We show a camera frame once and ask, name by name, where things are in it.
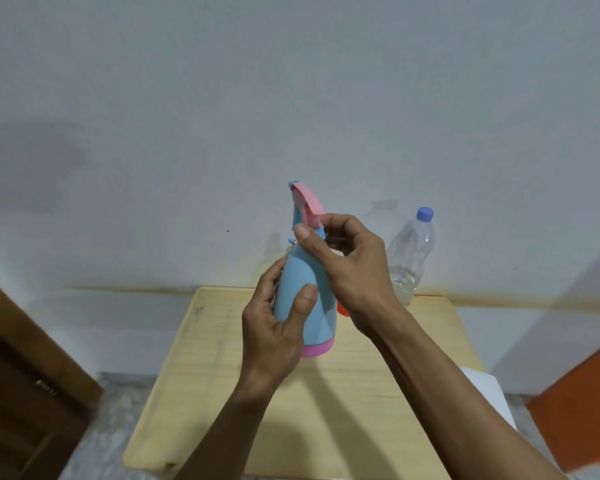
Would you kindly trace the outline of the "person's left hand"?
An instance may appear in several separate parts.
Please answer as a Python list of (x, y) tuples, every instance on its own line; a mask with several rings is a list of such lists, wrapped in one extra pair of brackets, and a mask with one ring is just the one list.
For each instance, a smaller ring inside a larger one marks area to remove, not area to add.
[(240, 379), (249, 374), (281, 379), (295, 370), (303, 349), (303, 335), (284, 335), (282, 323), (273, 315), (276, 292), (286, 258), (275, 261), (261, 275), (242, 312), (243, 353)]

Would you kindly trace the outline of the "person's right hand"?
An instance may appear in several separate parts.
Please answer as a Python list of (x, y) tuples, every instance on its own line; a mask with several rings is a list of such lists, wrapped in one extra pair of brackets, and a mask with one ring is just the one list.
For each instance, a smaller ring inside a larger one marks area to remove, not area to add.
[(372, 337), (405, 318), (392, 289), (384, 241), (352, 215), (324, 214), (320, 222), (324, 240), (338, 256), (337, 270), (326, 274), (328, 284), (355, 327)]

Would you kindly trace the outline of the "person's left forearm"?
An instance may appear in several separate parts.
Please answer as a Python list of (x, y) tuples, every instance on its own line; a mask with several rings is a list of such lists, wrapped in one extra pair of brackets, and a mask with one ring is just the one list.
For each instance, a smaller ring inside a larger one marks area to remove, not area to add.
[(281, 379), (241, 378), (173, 480), (241, 480), (254, 439)]

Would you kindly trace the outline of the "person's right forearm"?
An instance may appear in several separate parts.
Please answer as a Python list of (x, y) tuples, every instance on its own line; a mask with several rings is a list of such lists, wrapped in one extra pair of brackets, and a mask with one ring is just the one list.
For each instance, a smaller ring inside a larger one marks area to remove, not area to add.
[(359, 315), (452, 480), (568, 480), (400, 306)]

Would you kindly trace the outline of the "light wooden table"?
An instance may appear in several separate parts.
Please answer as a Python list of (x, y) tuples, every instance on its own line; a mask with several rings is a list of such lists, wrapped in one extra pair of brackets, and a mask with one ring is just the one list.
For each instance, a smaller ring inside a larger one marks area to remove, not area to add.
[[(199, 288), (123, 455), (171, 478), (234, 389), (240, 315), (252, 289)], [(304, 358), (267, 408), (245, 474), (327, 480), (449, 480), (384, 360), (351, 320), (333, 348)]]

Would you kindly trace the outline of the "clear plastic water bottle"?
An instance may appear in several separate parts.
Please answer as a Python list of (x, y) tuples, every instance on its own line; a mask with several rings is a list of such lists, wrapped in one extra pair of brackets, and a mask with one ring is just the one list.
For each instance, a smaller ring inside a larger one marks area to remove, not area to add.
[(434, 249), (434, 211), (420, 207), (391, 241), (386, 254), (393, 291), (402, 306), (412, 301), (424, 275), (424, 265)]

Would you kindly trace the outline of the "white sheet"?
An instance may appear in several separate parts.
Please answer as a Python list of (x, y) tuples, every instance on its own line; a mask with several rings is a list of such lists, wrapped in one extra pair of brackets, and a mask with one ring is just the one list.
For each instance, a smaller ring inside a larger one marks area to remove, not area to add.
[(511, 410), (496, 377), (468, 367), (461, 367), (461, 370), (489, 404), (492, 405), (510, 426), (517, 430)]

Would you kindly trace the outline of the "brown wooden door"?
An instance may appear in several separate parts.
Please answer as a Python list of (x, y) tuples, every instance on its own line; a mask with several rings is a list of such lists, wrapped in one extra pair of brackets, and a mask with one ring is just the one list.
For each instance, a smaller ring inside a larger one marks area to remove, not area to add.
[(0, 480), (58, 480), (103, 393), (0, 288)]

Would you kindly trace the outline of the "orange furniture panel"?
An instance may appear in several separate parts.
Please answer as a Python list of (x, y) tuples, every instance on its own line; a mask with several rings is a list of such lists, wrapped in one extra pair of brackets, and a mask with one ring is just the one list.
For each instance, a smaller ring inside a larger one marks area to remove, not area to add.
[(531, 399), (527, 409), (563, 471), (600, 465), (600, 350)]

